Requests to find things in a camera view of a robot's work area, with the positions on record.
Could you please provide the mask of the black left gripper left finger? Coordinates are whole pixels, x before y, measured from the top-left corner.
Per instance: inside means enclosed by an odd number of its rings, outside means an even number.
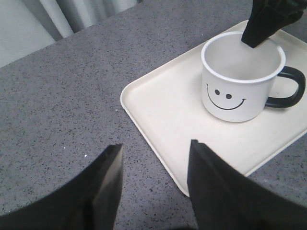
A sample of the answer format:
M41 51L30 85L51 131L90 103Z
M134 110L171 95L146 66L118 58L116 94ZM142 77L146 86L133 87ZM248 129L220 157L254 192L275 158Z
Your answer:
M2 230L111 230L123 183L123 146L109 145L46 197L0 218Z

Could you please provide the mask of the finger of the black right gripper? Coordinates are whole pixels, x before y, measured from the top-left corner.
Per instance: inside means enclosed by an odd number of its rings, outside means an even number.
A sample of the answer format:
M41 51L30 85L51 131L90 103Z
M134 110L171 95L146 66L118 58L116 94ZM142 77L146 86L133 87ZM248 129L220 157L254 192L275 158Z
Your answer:
M279 29L298 21L304 10L303 0L254 0L241 41L255 48Z

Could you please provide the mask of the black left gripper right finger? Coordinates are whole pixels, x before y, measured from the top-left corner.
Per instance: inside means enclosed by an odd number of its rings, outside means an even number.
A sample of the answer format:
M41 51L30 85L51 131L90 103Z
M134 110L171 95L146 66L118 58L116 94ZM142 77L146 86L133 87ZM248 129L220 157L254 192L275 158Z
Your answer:
M204 143L192 140L188 190L201 230L305 230L307 209L236 171Z

